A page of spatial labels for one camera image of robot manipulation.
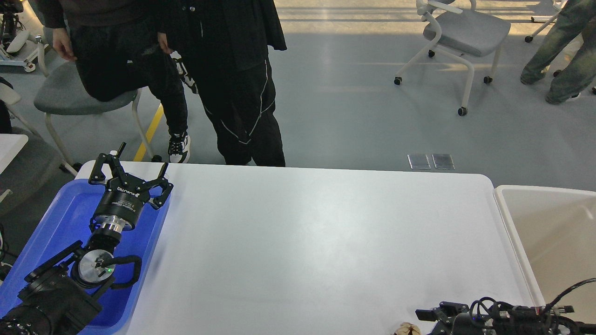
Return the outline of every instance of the robotic arm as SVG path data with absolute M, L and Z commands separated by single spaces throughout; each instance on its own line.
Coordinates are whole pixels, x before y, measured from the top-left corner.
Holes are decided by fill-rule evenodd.
M 167 163 L 152 181 L 126 173 L 119 161 L 125 145 L 115 155 L 100 154 L 89 177 L 90 184 L 105 186 L 105 192 L 90 220 L 86 246 L 74 242 L 25 278 L 29 284 L 18 294 L 23 303 L 0 318 L 0 335 L 75 335 L 101 312 L 97 300 L 108 289 L 124 289 L 139 280 L 141 258 L 114 257 L 114 250 L 122 232 L 135 229 L 144 205 L 162 207 L 173 185 L 164 177 Z M 111 179 L 101 171 L 104 164 L 111 169 Z M 156 187 L 162 193 L 152 197 L 149 191 Z M 134 263 L 132 278 L 115 283 L 116 265 L 127 263 Z
M 483 297 L 474 301 L 470 307 L 462 303 L 441 302 L 438 308 L 432 310 L 417 309 L 416 316 L 421 321 L 437 321 L 429 335 L 596 334 L 596 324 L 575 322 L 561 316 L 572 313 L 572 306 L 556 306 L 565 294 L 593 282 L 596 282 L 596 278 L 581 281 L 541 307 L 514 306 Z

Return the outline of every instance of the small object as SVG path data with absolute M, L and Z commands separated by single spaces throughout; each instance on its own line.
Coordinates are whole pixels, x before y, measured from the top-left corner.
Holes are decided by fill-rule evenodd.
M 437 170 L 455 170 L 450 154 L 433 154 L 433 162 Z
M 408 154 L 412 170 L 430 170 L 429 158 L 426 154 Z
M 393 333 L 393 335 L 422 335 L 420 328 L 417 325 L 409 322 L 404 322 L 400 327 Z

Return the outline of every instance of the chair seat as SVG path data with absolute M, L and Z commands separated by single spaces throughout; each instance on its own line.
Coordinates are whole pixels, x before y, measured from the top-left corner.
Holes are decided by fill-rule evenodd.
M 136 91 L 129 91 L 105 103 L 92 98 L 79 79 L 75 63 L 66 62 L 46 78 L 33 104 L 48 114 L 90 115 L 122 108 L 135 97 Z
M 443 31 L 438 44 L 476 57 L 493 53 L 509 34 L 511 23 L 477 11 L 463 11 L 461 14 L 445 12 L 437 16 Z M 436 32 L 428 24 L 423 35 L 432 40 Z

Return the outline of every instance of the jeans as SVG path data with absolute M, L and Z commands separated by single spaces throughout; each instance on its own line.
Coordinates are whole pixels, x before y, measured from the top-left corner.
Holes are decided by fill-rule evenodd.
M 552 60 L 591 20 L 596 20 L 596 1 L 569 0 L 542 45 L 521 72 L 521 82 L 533 84 L 545 77 Z M 583 91 L 596 77 L 596 34 L 588 34 L 571 63 L 551 82 L 546 101 L 560 104 Z
M 182 82 L 175 63 L 157 43 L 151 17 L 115 26 L 71 27 L 70 39 L 80 79 L 90 96 L 110 101 L 149 86 L 162 102 L 170 134 L 187 130 Z

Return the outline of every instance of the black and white sneaker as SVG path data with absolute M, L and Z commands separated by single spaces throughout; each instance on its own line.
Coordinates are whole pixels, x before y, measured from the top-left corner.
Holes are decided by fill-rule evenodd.
M 188 162 L 190 159 L 190 136 L 186 132 L 181 135 L 172 134 L 167 154 L 170 155 L 170 163 Z

